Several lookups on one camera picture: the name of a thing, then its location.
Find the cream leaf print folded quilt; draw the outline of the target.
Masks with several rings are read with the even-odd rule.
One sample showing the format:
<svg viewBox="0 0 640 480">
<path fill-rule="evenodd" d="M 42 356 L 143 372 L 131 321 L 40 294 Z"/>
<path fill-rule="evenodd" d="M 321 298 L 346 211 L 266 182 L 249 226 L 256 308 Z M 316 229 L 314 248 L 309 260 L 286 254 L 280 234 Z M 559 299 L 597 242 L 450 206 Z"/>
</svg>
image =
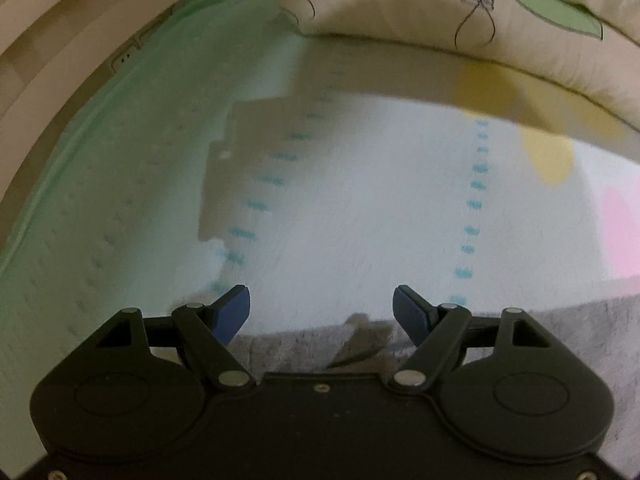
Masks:
<svg viewBox="0 0 640 480">
<path fill-rule="evenodd" d="M 281 0 L 304 35 L 415 44 L 553 82 L 639 125 L 639 0 Z"/>
</svg>

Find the grey knit pants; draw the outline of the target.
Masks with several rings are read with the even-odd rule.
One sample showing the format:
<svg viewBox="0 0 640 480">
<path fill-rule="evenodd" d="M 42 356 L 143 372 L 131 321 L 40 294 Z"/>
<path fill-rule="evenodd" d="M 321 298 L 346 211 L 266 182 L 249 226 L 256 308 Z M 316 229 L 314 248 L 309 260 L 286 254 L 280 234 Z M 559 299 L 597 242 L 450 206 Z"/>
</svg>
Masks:
<svg viewBox="0 0 640 480">
<path fill-rule="evenodd" d="M 512 316 L 478 312 L 460 344 L 463 365 L 556 339 L 610 387 L 615 414 L 601 457 L 628 479 L 639 475 L 639 298 L 618 297 L 527 312 L 541 335 Z M 332 326 L 238 335 L 231 353 L 255 377 L 266 373 L 378 373 L 390 377 L 416 350 L 392 318 L 364 313 Z"/>
</svg>

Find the white pastel patterned bed sheet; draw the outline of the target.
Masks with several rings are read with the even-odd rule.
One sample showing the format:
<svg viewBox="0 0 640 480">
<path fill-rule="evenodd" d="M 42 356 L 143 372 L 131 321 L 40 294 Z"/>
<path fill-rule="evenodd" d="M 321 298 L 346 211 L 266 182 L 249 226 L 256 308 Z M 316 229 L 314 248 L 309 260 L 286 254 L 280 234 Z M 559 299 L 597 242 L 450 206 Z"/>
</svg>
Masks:
<svg viewBox="0 0 640 480">
<path fill-rule="evenodd" d="M 639 470 L 639 136 L 553 84 L 188 0 L 70 120 L 1 257 L 1 466 L 40 378 L 117 310 L 250 289 L 255 370 L 390 331 L 393 290 L 533 312 L 611 384 Z"/>
</svg>

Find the beige wooden bed rail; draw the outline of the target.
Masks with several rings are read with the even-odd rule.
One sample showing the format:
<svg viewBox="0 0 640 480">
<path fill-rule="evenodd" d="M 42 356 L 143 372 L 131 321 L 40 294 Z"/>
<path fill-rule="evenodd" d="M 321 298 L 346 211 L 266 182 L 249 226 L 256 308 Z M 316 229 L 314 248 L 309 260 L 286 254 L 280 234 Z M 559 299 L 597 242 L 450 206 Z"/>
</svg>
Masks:
<svg viewBox="0 0 640 480">
<path fill-rule="evenodd" d="M 1 236 L 75 113 L 179 0 L 1 0 Z"/>
</svg>

